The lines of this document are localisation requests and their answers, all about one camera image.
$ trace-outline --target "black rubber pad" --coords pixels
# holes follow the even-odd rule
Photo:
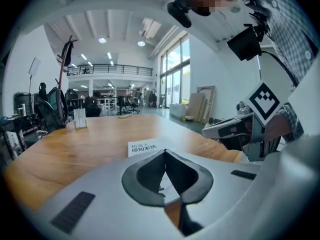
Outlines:
[[[94,194],[80,192],[63,210],[51,221],[51,224],[66,234],[70,234],[80,218],[95,198]]]
[[[245,178],[248,180],[254,180],[256,178],[256,174],[254,173],[250,173],[250,172],[246,172],[246,171],[242,171],[242,170],[234,170],[233,172],[231,172],[232,175],[241,177],[241,178]]]

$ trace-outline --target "hand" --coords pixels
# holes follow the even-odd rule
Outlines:
[[[269,142],[291,132],[291,126],[285,116],[282,114],[276,114],[266,125],[264,140]]]

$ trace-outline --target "sleeve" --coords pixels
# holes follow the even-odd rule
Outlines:
[[[304,134],[302,125],[290,103],[285,103],[278,111],[278,114],[283,115],[287,119],[292,129],[291,133],[282,136],[286,143],[299,139]]]

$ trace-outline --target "black backpack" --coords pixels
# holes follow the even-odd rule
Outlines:
[[[65,95],[60,89],[54,87],[48,93],[47,101],[39,96],[36,103],[49,133],[66,127],[69,112]]]

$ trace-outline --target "plaid shirt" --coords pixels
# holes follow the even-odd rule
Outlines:
[[[319,35],[307,15],[295,0],[242,1],[254,11],[267,16],[270,27],[270,35],[267,37],[280,60],[299,83],[311,67],[320,47]],[[298,139],[304,130],[291,105],[284,104],[278,113],[284,115],[291,125],[292,133],[282,136],[285,141]]]

